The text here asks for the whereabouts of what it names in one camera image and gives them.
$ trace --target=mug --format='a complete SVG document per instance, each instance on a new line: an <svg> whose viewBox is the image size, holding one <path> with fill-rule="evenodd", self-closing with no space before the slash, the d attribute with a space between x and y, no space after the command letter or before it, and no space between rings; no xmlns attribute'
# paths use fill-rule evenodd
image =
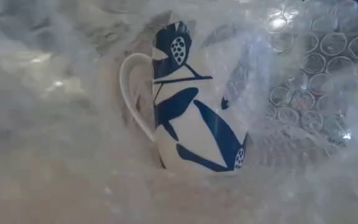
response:
<svg viewBox="0 0 358 224"><path fill-rule="evenodd" d="M192 49L192 43L184 22L158 31L152 57L133 54L122 63L119 74L122 95L139 126L156 143L164 168L191 174L233 172L244 163L247 130L233 118L230 110L234 101L232 98L229 101L226 93L233 92L230 89L233 82L237 83L236 87L239 82L245 86L248 74L242 60L236 60L241 56L239 52L228 57L232 72L208 75L205 53ZM213 41L203 46L217 50L224 47ZM155 130L148 127L129 94L128 76L131 69L140 64L152 65L154 69ZM214 81L224 80L227 89L217 93Z"/></svg>

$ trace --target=clear plastic wrap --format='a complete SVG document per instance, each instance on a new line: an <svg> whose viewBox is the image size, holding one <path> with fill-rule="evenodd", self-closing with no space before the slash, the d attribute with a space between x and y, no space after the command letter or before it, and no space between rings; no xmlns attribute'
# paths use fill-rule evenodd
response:
<svg viewBox="0 0 358 224"><path fill-rule="evenodd" d="M0 1L0 223L358 222L358 42L349 48L358 27L328 18L358 4L148 0L114 11L104 2ZM210 97L225 98L249 130L235 176L162 169L122 100L123 59L150 55L154 34L176 21L204 37L193 44L208 71L232 78L217 79ZM322 47L324 38L338 44ZM153 124L147 69L133 72L131 94Z"/></svg>

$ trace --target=blue leaf pattern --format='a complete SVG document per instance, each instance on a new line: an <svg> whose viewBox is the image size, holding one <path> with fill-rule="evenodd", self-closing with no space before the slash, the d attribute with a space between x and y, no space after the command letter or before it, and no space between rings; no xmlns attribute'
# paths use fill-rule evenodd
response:
<svg viewBox="0 0 358 224"><path fill-rule="evenodd" d="M229 169L227 167L223 167L219 164L216 164L215 162L204 159L201 156L196 155L195 153L191 152L190 150L188 150L181 144L177 144L177 151L178 151L179 156L182 159L191 161L191 162L195 162L197 164L200 164L202 166L209 168L212 171L215 171L215 172L229 171Z"/></svg>
<svg viewBox="0 0 358 224"><path fill-rule="evenodd" d="M154 106L155 127L162 125L174 140L179 141L170 121L180 117L197 94L197 88L187 88Z"/></svg>
<svg viewBox="0 0 358 224"><path fill-rule="evenodd" d="M214 136L228 170L236 169L238 160L244 161L244 146L247 137L242 144L239 143L233 130L219 115L198 100L194 100L194 104L199 109L204 122Z"/></svg>

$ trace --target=white mug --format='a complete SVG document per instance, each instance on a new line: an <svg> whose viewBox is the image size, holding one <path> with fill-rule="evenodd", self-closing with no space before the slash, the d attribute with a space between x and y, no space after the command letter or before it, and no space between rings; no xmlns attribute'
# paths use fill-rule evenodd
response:
<svg viewBox="0 0 358 224"><path fill-rule="evenodd" d="M166 169L191 174L233 172L243 165L247 130L232 117L232 102L225 93L218 100L213 97L216 95L213 81L226 80L227 86L229 82L245 84L247 74L237 58L232 63L232 73L219 74L220 77L206 75L203 53L192 50L191 44L184 22L161 29L155 37L153 58L133 54L122 63L122 95L139 126L157 144ZM140 64L154 68L155 129L148 127L129 94L128 76Z"/></svg>

